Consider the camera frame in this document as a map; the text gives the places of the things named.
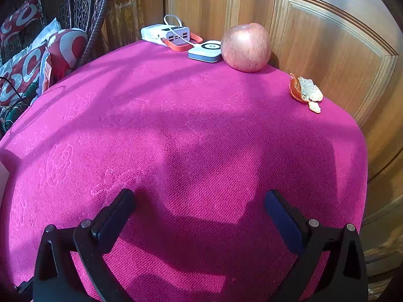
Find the pillow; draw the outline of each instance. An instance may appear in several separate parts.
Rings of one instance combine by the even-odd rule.
[[[29,50],[35,49],[38,46],[42,45],[44,41],[49,41],[49,38],[60,31],[62,29],[60,23],[55,19],[53,19],[49,25],[47,25],[41,33],[35,38],[35,40],[29,46]]]
[[[14,66],[5,71],[7,78],[21,95],[27,86],[39,78],[39,69],[46,44],[43,44],[21,58]],[[18,95],[4,79],[0,79],[0,105],[12,105],[19,100]]]
[[[20,61],[21,58],[28,53],[28,51],[29,51],[28,47],[22,49],[15,56],[13,56],[11,59],[9,59],[5,64],[3,64],[0,67],[0,76],[4,77],[3,74],[5,74],[6,70],[8,70],[8,68],[11,68],[12,66],[14,66],[18,61]]]
[[[37,7],[38,0],[27,0],[9,18],[7,18],[0,28],[0,39],[3,46],[7,45],[9,38],[25,28],[35,19],[40,19],[41,14]]]
[[[31,105],[52,85],[53,85],[52,59],[49,51],[46,49],[41,60],[38,87],[36,88],[36,96],[31,101]]]
[[[86,44],[87,33],[79,28],[63,29],[49,38],[48,51],[52,58],[52,74],[55,82],[74,69]]]
[[[0,113],[0,122],[3,126],[3,131],[7,132],[12,125],[18,120],[18,118],[28,109],[32,104],[32,99],[36,96],[36,89],[38,87],[37,82],[33,82],[28,85],[25,92],[22,94],[22,100],[17,101],[13,105],[2,107]]]

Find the table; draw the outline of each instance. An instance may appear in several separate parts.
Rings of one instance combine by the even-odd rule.
[[[135,301],[266,301],[295,260],[266,191],[333,227],[359,229],[365,204],[360,129],[326,98],[311,112],[288,83],[138,42],[51,87],[0,142],[9,277],[33,275],[47,224],[75,227],[126,187],[136,210],[105,260]]]

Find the red apple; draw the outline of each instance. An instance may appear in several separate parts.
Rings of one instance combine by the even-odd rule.
[[[221,54],[225,62],[236,70],[259,71],[270,58],[269,34],[257,23],[231,27],[222,37]]]

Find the white cable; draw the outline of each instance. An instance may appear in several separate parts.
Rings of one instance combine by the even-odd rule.
[[[182,40],[185,41],[186,43],[189,43],[190,45],[193,45],[194,47],[195,47],[195,46],[200,46],[200,44],[193,44],[193,43],[190,43],[189,41],[185,40],[182,36],[178,35],[178,34],[172,29],[172,27],[170,26],[170,24],[168,24],[168,22],[167,22],[167,20],[166,20],[167,17],[175,17],[176,20],[178,21],[180,27],[182,27],[182,22],[181,22],[180,19],[179,19],[177,16],[175,16],[175,15],[165,15],[165,17],[164,17],[164,23],[168,26],[169,30],[170,30],[172,33],[174,33],[176,36],[178,36],[180,39],[182,39]]]

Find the black cable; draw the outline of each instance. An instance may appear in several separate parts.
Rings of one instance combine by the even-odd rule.
[[[13,90],[17,93],[18,97],[20,98],[19,101],[15,101],[14,104],[7,110],[7,113],[6,113],[5,117],[4,117],[4,123],[1,124],[2,127],[3,127],[4,132],[6,133],[6,132],[7,132],[7,129],[6,129],[6,122],[11,122],[11,120],[6,120],[7,117],[8,117],[8,115],[9,115],[9,113],[10,113],[10,111],[15,107],[15,105],[16,105],[17,103],[23,102],[23,103],[25,103],[25,105],[27,106],[27,108],[29,107],[29,104],[27,103],[27,101],[26,101],[25,99],[22,98],[22,96],[17,92],[17,90],[15,89],[15,87],[11,84],[11,82],[10,82],[7,78],[5,78],[5,77],[3,77],[3,76],[0,76],[0,79],[5,79],[5,80],[9,83],[9,85],[13,88]],[[27,90],[27,88],[28,88],[29,86],[30,86],[30,84],[29,84],[29,85],[25,88],[25,90],[23,91],[23,95],[25,94],[25,92],[26,92],[26,90]]]
[[[14,92],[17,93],[17,95],[18,95],[18,97],[21,99],[21,101],[24,101],[24,99],[22,98],[22,96],[17,92],[17,90],[15,89],[15,87],[13,86],[13,84],[11,84],[11,82],[10,82],[7,78],[5,78],[5,77],[3,77],[3,76],[0,76],[0,79],[6,80],[6,81],[9,83],[9,85],[13,88]]]

